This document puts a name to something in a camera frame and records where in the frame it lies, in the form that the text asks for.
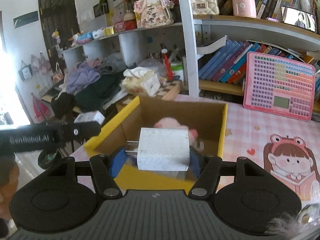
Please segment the person left hand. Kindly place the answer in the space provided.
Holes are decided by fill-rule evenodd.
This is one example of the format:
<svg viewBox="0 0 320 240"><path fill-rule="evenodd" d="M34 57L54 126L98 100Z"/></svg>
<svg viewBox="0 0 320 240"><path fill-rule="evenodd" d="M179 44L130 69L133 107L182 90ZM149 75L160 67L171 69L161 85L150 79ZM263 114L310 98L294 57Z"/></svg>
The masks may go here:
<svg viewBox="0 0 320 240"><path fill-rule="evenodd" d="M10 220L9 204L18 188L20 175L15 155L1 156L1 219Z"/></svg>

